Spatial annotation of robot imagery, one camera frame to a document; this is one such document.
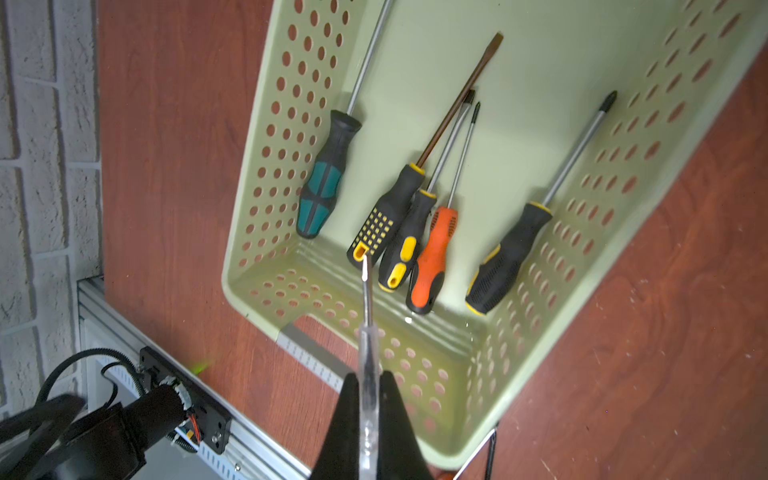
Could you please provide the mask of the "green black screwdriver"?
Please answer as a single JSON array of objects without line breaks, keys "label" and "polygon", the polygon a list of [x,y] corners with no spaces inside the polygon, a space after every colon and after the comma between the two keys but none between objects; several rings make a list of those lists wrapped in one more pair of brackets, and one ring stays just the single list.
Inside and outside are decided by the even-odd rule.
[{"label": "green black screwdriver", "polygon": [[362,123],[352,116],[372,57],[393,1],[383,3],[345,111],[332,110],[328,137],[316,156],[311,174],[301,189],[297,233],[306,239],[318,236],[335,209],[350,143]]}]

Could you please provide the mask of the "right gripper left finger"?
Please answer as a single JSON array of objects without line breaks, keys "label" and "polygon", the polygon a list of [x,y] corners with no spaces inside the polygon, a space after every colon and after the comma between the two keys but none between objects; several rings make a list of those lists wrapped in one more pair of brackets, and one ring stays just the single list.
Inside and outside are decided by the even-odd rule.
[{"label": "right gripper left finger", "polygon": [[345,376],[310,480],[357,480],[359,475],[359,382]]}]

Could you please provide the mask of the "black yellow small screwdriver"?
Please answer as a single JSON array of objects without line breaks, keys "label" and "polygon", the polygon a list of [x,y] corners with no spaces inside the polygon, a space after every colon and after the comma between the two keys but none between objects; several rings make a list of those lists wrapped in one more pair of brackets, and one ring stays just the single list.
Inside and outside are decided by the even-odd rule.
[{"label": "black yellow small screwdriver", "polygon": [[473,104],[475,94],[476,91],[471,89],[465,96],[428,186],[426,188],[419,188],[415,193],[397,234],[388,245],[381,259],[378,282],[379,286],[388,292],[398,289],[411,273],[416,263],[420,253],[420,241],[424,234],[426,220],[437,201],[435,193],[437,180],[445,166],[468,111]]}]

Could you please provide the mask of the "black yellow dotted screwdriver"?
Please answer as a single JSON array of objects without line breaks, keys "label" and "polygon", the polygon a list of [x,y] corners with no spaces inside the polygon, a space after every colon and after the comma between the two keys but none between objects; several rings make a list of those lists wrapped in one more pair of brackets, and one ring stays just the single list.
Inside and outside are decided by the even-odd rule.
[{"label": "black yellow dotted screwdriver", "polygon": [[371,264],[375,264],[389,241],[394,238],[405,218],[413,195],[424,181],[425,170],[423,166],[426,160],[464,102],[468,92],[498,50],[503,38],[501,32],[495,34],[418,160],[415,163],[406,164],[393,185],[376,201],[346,252],[347,259],[353,266],[361,269],[366,258],[371,261]]}]

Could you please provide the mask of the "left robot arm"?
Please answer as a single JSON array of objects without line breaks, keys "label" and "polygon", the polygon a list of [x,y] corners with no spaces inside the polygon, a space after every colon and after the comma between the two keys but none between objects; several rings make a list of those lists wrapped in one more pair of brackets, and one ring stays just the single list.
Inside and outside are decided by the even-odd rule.
[{"label": "left robot arm", "polygon": [[[96,410],[81,416],[85,399],[76,394],[50,396],[59,376],[79,360],[109,357],[101,372],[119,366],[136,387],[128,406],[117,401],[119,386]],[[34,405],[1,422],[3,444],[27,438],[1,458],[3,479],[131,479],[147,463],[146,452],[162,440],[181,441],[195,453],[202,434],[186,387],[173,378],[151,389],[123,353],[108,348],[78,352],[46,378]]]}]

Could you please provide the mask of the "orange handle screwdriver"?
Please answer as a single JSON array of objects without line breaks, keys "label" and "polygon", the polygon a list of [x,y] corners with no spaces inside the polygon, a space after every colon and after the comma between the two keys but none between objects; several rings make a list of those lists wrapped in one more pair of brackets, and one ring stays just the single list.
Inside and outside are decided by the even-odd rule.
[{"label": "orange handle screwdriver", "polygon": [[480,108],[481,103],[477,102],[470,120],[448,201],[445,205],[441,205],[436,209],[432,217],[430,235],[426,247],[420,254],[411,275],[406,305],[416,314],[426,315],[432,311],[444,283],[447,248],[454,235],[458,221],[458,212],[452,207],[452,203]]}]

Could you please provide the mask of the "clear handle tester screwdriver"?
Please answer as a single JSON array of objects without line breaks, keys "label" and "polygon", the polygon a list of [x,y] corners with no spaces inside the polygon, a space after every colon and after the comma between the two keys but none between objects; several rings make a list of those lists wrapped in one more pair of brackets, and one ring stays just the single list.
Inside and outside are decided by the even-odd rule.
[{"label": "clear handle tester screwdriver", "polygon": [[363,255],[363,321],[359,328],[359,460],[358,478],[376,479],[379,457],[379,355],[378,328],[373,320],[372,263]]}]

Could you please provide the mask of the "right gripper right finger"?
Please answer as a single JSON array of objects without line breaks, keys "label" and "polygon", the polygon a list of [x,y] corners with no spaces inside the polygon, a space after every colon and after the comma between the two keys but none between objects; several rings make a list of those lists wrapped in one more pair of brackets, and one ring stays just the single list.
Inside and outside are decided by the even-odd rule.
[{"label": "right gripper right finger", "polygon": [[390,371],[380,375],[377,478],[433,479]]}]

